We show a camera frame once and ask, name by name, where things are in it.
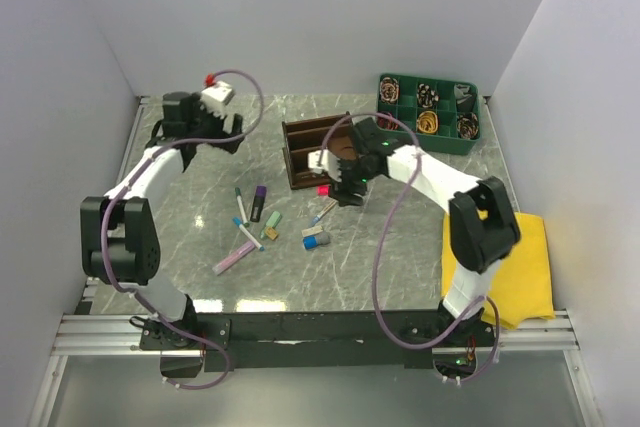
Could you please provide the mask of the blue tip long marker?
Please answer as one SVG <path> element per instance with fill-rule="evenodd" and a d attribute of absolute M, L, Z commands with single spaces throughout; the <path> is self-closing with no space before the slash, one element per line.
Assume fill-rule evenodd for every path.
<path fill-rule="evenodd" d="M 312 218 L 310 225 L 315 226 L 316 224 L 318 224 L 337 205 L 338 205 L 337 200 L 332 200 L 331 202 L 329 202 L 326 206 L 323 207 L 323 209 L 319 213 L 317 213 Z"/>

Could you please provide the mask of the black purple highlighter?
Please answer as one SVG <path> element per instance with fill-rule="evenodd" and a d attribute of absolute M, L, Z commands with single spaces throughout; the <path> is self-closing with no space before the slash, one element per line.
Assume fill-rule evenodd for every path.
<path fill-rule="evenodd" d="M 254 223 L 258 223 L 261 220 L 262 212 L 264 209 L 264 203 L 266 200 L 267 187 L 263 185 L 258 185 L 255 189 L 251 212 L 250 212 L 250 221 Z"/>

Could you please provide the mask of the green cap white marker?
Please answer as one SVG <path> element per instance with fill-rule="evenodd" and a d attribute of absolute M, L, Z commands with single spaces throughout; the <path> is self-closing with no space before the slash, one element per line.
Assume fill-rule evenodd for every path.
<path fill-rule="evenodd" d="M 239 187 L 235 187 L 234 188 L 234 192 L 235 192 L 236 202 L 237 202 L 238 208 L 239 208 L 241 221 L 242 221 L 243 224 L 246 225 L 246 224 L 249 223 L 249 219 L 248 219 L 247 212 L 246 212 L 246 209 L 245 209 L 245 206 L 244 206 L 241 189 Z"/>

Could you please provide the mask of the lilac pen case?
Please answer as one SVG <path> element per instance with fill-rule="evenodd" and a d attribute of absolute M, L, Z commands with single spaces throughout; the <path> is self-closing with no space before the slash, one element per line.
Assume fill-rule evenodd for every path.
<path fill-rule="evenodd" d="M 255 249 L 256 246 L 251 241 L 245 242 L 213 267 L 214 274 L 216 276 L 223 274 Z"/>

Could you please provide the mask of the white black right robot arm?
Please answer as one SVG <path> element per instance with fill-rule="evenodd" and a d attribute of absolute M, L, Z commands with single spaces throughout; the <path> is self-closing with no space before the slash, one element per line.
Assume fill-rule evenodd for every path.
<path fill-rule="evenodd" d="M 321 147 L 307 155 L 308 167 L 328 175 L 330 197 L 341 206 L 360 205 L 366 183 L 385 176 L 415 189 L 448 215 L 456 264 L 442 299 L 449 314 L 438 321 L 438 332 L 447 344 L 460 345 L 473 333 L 471 317 L 482 309 L 502 260 L 521 240 L 506 187 L 495 176 L 480 179 L 437 160 L 415 139 L 389 135 L 372 116 L 353 124 L 349 136 L 355 157 L 342 159 L 329 151 L 328 142 L 349 119 L 330 128 Z"/>

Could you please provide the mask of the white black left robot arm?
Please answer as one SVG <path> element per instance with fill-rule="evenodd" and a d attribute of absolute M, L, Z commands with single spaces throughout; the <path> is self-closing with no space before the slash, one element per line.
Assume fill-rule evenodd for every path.
<path fill-rule="evenodd" d="M 198 145 L 235 153 L 243 118 L 224 129 L 234 89 L 219 82 L 199 93 L 171 92 L 162 98 L 163 117 L 154 125 L 140 161 L 114 188 L 87 197 L 80 206 L 82 267 L 89 277 L 138 300 L 159 321 L 176 348 L 193 346 L 200 325 L 190 297 L 159 272 L 161 252 L 153 213 L 168 187 L 186 171 Z"/>

